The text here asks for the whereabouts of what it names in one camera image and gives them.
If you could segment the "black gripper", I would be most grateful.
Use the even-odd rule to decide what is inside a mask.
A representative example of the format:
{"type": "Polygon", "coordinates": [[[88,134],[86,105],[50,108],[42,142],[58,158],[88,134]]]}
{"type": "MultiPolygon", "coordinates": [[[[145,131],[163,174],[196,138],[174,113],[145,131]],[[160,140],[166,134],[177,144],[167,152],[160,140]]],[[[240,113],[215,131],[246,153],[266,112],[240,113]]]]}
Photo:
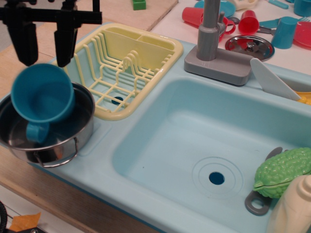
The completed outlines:
{"type": "MultiPolygon", "coordinates": [[[[100,2],[94,0],[91,11],[78,10],[75,0],[64,0],[61,9],[31,8],[36,0],[7,0],[0,8],[0,20],[8,25],[18,21],[57,22],[57,17],[64,15],[65,22],[57,24],[54,32],[56,60],[59,67],[65,67],[72,59],[75,51],[78,28],[82,24],[102,24],[100,2]]],[[[14,49],[20,62],[26,66],[38,60],[38,44],[36,25],[32,22],[17,27],[8,27],[14,49]]]]}

